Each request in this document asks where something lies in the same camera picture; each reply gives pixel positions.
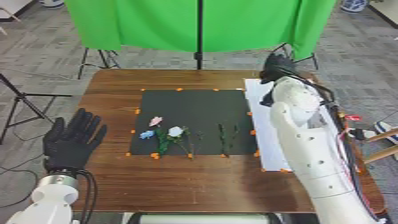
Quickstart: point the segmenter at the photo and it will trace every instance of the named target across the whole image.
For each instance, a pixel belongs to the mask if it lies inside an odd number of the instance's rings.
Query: white flower
[[[173,128],[169,129],[169,136],[171,136],[173,138],[176,138],[176,137],[182,136],[182,134],[184,134],[184,129],[182,129],[178,126],[173,127]]]
[[[150,127],[159,125],[159,123],[164,121],[164,118],[162,117],[155,117],[153,120],[152,120],[152,123],[150,123]]]

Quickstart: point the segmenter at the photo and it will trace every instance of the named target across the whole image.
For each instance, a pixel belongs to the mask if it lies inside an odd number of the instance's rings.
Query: green backdrop
[[[336,0],[205,0],[205,52],[290,43],[312,56]],[[198,0],[66,0],[86,47],[198,51]]]

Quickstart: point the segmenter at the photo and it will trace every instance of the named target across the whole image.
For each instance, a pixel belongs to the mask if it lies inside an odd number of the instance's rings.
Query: red object
[[[345,119],[351,121],[361,121],[363,120],[363,116],[359,116],[358,114],[347,114],[345,115]]]

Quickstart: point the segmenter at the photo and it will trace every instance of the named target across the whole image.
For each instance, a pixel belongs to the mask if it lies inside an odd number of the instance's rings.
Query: wooden table
[[[130,212],[315,212],[294,174],[262,172],[249,156],[127,156],[130,150],[141,89],[244,88],[253,71],[102,70],[91,81],[81,107],[109,124],[105,142],[88,169],[97,175],[97,211]],[[377,213],[384,198],[368,172],[361,175],[365,194]]]

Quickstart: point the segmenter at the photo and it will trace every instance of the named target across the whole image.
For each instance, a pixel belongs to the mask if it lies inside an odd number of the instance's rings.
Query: black felt board
[[[155,116],[164,117],[160,123],[162,130],[169,133],[169,128],[175,126],[189,127],[191,139],[200,155],[223,154],[223,141],[219,124],[226,129],[228,154],[253,154],[258,149],[256,136],[251,135],[253,119],[248,115],[249,107],[242,90],[153,90],[143,95],[141,114],[136,121],[136,135],[132,141],[132,154],[148,155],[157,152],[159,139],[143,140],[141,133],[148,131],[150,122]],[[239,135],[230,143],[235,135],[235,125],[239,125]],[[169,155],[185,154],[180,146],[171,143]]]

